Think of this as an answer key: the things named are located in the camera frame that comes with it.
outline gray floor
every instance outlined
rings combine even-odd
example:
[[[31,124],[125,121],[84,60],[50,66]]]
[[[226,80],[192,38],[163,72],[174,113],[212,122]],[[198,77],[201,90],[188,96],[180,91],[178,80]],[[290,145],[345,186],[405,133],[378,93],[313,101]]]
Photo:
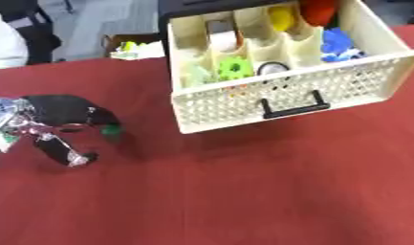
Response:
[[[100,41],[105,34],[151,33],[157,30],[157,0],[71,0],[76,13],[65,11],[63,0],[40,0],[55,22],[55,32],[63,46],[54,58],[77,60],[101,57]],[[388,3],[366,0],[390,26],[405,24],[414,11],[410,2]]]

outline table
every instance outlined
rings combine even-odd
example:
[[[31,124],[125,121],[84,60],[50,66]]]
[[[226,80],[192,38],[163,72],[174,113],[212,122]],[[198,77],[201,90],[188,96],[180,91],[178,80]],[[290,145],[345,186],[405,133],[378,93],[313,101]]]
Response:
[[[414,47],[414,26],[397,28]],[[0,165],[0,244],[414,244],[414,74],[387,102],[179,133],[164,59],[0,71],[0,96],[70,93],[127,133],[67,139],[66,169],[23,140]]]

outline blue toy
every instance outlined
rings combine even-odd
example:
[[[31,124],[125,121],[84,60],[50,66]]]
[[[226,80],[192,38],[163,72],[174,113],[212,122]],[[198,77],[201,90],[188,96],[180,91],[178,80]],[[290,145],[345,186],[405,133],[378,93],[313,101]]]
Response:
[[[324,31],[321,52],[323,53],[321,59],[325,62],[345,61],[365,56],[363,51],[354,48],[351,38],[340,28]]]

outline black drawer handle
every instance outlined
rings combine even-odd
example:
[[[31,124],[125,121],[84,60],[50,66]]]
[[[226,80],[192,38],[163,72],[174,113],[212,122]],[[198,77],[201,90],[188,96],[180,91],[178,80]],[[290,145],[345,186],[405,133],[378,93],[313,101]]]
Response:
[[[282,118],[282,117],[287,117],[287,116],[297,115],[297,114],[302,114],[302,113],[307,113],[307,112],[327,110],[330,108],[330,103],[324,102],[318,90],[312,91],[312,94],[314,95],[314,98],[316,99],[316,104],[283,110],[283,111],[272,111],[271,107],[269,106],[268,100],[262,99],[261,103],[263,105],[263,109],[265,110],[263,119],[277,119],[277,118]]]

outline toy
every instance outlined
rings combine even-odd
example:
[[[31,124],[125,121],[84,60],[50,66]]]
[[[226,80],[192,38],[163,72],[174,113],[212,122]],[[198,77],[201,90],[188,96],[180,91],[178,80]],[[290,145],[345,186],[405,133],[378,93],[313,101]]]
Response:
[[[186,81],[185,87],[196,87],[214,82],[211,72],[204,67],[195,64],[186,65],[183,77]]]
[[[233,17],[207,22],[210,46],[218,52],[234,52],[244,43]]]
[[[122,42],[115,52],[110,53],[111,58],[135,60],[150,57],[164,56],[162,42],[137,44],[132,41]]]
[[[353,47],[351,38],[340,28],[324,31],[321,59],[326,62],[337,62],[365,56],[363,51]]]
[[[219,80],[235,80],[254,75],[251,63],[241,56],[226,57],[220,61]]]
[[[266,74],[285,72],[289,70],[290,68],[287,65],[280,62],[271,61],[262,64],[257,70],[257,75],[261,76]]]
[[[300,11],[311,26],[325,27],[331,21],[333,15],[336,13],[336,0],[302,0],[300,4]]]
[[[79,153],[57,132],[74,133],[83,126],[109,125],[119,134],[119,120],[105,108],[83,98],[69,95],[26,96],[21,99],[0,98],[0,154],[9,152],[23,136],[33,139],[35,147],[67,167],[94,162],[96,152]]]
[[[271,7],[268,9],[268,14],[277,32],[285,32],[295,23],[293,9],[290,6]]]

